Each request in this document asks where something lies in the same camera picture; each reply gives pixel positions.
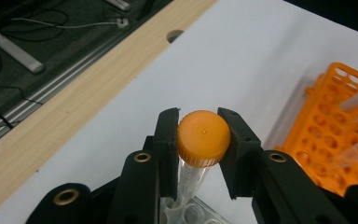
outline wooden edge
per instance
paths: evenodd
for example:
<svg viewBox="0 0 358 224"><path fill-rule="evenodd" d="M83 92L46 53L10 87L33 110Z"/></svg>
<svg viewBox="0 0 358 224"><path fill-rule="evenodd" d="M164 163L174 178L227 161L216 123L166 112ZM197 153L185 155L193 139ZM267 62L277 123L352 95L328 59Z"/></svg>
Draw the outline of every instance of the wooden edge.
<svg viewBox="0 0 358 224"><path fill-rule="evenodd" d="M176 0L0 139L0 204L216 0Z"/></svg>

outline white table surface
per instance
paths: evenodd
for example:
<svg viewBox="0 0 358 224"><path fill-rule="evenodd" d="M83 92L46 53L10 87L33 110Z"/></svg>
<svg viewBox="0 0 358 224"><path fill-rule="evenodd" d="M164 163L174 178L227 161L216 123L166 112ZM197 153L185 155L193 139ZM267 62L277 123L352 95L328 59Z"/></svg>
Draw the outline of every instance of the white table surface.
<svg viewBox="0 0 358 224"><path fill-rule="evenodd" d="M93 190L119 176L171 107L180 119L232 109L264 147L280 144L272 131L289 105L301 107L298 86L332 62L358 69L358 32L279 0L220 0L0 206L0 223L24 223L61 184ZM229 199L219 166L198 196L231 223L255 223L250 199Z"/></svg>

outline orange screw cap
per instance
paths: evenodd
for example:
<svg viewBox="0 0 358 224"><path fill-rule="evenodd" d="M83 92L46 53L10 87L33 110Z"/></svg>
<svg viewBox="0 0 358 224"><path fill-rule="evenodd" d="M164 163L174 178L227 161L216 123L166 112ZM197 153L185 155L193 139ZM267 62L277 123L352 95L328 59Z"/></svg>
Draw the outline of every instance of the orange screw cap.
<svg viewBox="0 0 358 224"><path fill-rule="evenodd" d="M182 160L194 167L205 168L220 162L229 141L228 125L211 111L194 111L178 126L178 153Z"/></svg>

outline white cable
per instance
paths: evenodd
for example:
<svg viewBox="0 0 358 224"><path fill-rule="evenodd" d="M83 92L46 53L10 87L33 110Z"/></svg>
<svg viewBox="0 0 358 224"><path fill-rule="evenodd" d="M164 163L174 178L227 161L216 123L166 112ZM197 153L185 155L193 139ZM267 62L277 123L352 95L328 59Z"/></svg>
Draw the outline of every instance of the white cable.
<svg viewBox="0 0 358 224"><path fill-rule="evenodd" d="M85 25L76 25L76 26L60 26L60 25L54 25L51 23L43 22L43 21L34 21L34 20L30 20L30 19L25 19L25 18L13 18L10 20L11 21L29 21L29 22L39 23L39 24L43 24L46 26L51 26L51 27L56 27L56 28L61 28L61 29L78 29L78 28L85 28L85 27L99 26L99 25L118 25L118 22L113 22L113 21L96 22L96 23L85 24Z"/></svg>

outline dark floor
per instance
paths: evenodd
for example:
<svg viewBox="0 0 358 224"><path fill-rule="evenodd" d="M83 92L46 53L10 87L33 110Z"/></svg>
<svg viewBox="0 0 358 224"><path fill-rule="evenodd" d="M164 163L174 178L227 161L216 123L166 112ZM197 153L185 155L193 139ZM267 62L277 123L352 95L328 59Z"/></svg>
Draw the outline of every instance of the dark floor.
<svg viewBox="0 0 358 224"><path fill-rule="evenodd" d="M0 119L58 75L81 66L77 62L100 57L171 1L127 2L131 10L123 12L104 0L0 0L0 33L45 66L43 72L33 74L0 49ZM116 25L60 29L10 18L63 26L128 18L130 25L122 29Z"/></svg>

